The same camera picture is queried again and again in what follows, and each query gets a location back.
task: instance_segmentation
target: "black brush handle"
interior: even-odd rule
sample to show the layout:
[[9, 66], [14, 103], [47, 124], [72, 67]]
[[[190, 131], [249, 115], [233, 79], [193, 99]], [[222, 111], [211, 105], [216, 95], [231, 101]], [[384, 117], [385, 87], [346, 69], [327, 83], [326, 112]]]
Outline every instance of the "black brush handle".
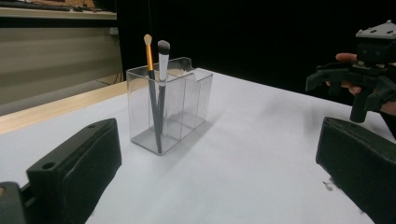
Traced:
[[163, 148], [161, 144], [162, 130], [160, 124], [160, 115], [157, 108], [157, 96], [156, 96], [155, 83], [154, 83], [155, 76], [153, 70], [148, 71], [148, 77], [151, 79], [148, 81], [148, 87], [149, 87], [149, 96], [151, 101], [152, 120], [154, 122], [155, 141], [157, 143], [158, 153], [161, 154], [163, 153]]

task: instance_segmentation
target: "brush handle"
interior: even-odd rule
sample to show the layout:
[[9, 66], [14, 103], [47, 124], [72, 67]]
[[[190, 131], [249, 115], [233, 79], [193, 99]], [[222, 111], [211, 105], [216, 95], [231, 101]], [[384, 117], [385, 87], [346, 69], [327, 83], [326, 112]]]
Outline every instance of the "brush handle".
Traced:
[[157, 96], [155, 91], [155, 76], [154, 71], [148, 71], [148, 77], [151, 79], [148, 81], [148, 88], [149, 88], [149, 96], [151, 101], [151, 110], [152, 110], [152, 120], [154, 122], [154, 132], [155, 132], [155, 141], [157, 143], [158, 153], [163, 152], [162, 144], [161, 144], [161, 117], [159, 117], [158, 108], [157, 108]]
[[165, 107], [165, 86], [160, 86], [160, 92], [158, 93], [158, 117], [160, 118], [160, 130], [163, 132], [163, 111]]

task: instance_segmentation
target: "human hand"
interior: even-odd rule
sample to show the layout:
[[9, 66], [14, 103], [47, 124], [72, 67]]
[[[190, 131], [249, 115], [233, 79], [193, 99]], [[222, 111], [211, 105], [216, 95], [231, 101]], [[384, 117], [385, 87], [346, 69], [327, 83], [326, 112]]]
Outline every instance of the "human hand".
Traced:
[[[335, 55], [335, 59], [338, 62], [341, 62], [341, 63], [356, 62], [358, 60], [358, 56], [356, 54], [353, 54], [353, 53], [338, 53], [338, 54]], [[331, 82], [330, 81], [326, 81], [326, 84], [328, 86], [330, 86]], [[343, 81], [341, 83], [341, 87], [348, 88], [349, 92], [352, 93], [353, 95], [356, 95], [359, 92], [361, 92], [361, 87], [355, 86], [355, 85], [353, 85], [352, 83], [350, 83], [348, 81]]]
[[[356, 62], [358, 60], [358, 57], [356, 54], [353, 53], [338, 53], [335, 55], [335, 59], [339, 62], [347, 63], [347, 62]], [[326, 81], [326, 84], [330, 86], [332, 83], [330, 83], [330, 81]], [[353, 95], [356, 95], [359, 92], [361, 92], [361, 87], [355, 86], [348, 81], [343, 81], [341, 83], [341, 87], [348, 88], [349, 92], [352, 93]], [[396, 102], [387, 102], [383, 104], [381, 106], [381, 111], [396, 116]]]

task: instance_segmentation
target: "gold brush ferrule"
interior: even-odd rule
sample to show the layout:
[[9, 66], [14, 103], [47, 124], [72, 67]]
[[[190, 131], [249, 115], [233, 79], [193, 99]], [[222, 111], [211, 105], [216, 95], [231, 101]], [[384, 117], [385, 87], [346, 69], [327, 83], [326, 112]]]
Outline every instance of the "gold brush ferrule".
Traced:
[[148, 70], [153, 71], [154, 67], [152, 65], [151, 45], [146, 45], [146, 53], [148, 56]]

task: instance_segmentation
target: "acrylic compartment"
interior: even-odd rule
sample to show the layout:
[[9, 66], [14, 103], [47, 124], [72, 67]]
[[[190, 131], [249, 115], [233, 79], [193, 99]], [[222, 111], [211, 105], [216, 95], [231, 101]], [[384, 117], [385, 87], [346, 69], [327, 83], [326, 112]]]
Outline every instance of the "acrylic compartment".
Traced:
[[163, 155], [205, 122], [213, 74], [189, 58], [170, 60], [165, 81], [158, 70], [155, 80], [147, 66], [127, 70], [128, 113], [131, 141]]

